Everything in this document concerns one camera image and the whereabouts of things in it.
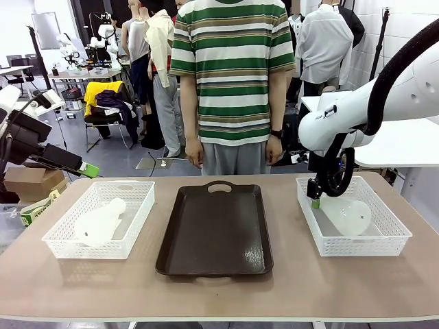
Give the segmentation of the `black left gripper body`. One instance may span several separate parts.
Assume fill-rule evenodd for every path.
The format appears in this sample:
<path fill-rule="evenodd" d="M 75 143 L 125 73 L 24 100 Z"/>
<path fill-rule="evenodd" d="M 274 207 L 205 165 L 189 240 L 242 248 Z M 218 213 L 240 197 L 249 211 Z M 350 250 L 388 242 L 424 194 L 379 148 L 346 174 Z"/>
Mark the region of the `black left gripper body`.
<path fill-rule="evenodd" d="M 51 126 L 24 112 L 12 111 L 1 137 L 1 159 L 15 165 L 44 153 Z"/>

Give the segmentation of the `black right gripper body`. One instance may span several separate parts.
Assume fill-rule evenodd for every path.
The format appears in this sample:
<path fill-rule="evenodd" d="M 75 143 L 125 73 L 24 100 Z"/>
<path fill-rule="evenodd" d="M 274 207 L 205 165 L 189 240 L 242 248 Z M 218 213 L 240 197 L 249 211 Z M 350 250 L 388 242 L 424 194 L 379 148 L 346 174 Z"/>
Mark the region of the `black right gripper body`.
<path fill-rule="evenodd" d="M 319 182 L 324 179 L 324 171 L 328 172 L 329 179 L 340 182 L 343 177 L 342 159 L 340 157 L 331 157 L 326 160 L 324 151 L 310 151 L 308 170 L 316 174 L 316 179 Z"/>

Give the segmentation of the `person's left hand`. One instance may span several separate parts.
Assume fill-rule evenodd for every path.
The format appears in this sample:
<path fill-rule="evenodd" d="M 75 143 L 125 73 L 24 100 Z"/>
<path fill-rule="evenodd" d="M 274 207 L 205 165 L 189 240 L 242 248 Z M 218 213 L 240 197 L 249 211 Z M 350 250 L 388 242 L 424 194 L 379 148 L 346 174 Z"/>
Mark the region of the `person's left hand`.
<path fill-rule="evenodd" d="M 271 135 L 266 143 L 265 154 L 268 165 L 272 166 L 278 162 L 283 153 L 281 140 Z"/>

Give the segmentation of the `person's right hand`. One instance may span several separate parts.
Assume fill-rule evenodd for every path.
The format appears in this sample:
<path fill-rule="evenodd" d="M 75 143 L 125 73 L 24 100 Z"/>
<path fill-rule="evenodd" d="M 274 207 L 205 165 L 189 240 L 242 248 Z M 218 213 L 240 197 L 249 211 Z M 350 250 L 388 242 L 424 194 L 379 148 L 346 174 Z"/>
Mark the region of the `person's right hand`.
<path fill-rule="evenodd" d="M 204 150 L 196 136 L 186 137 L 186 155 L 192 165 L 201 169 L 203 164 Z"/>

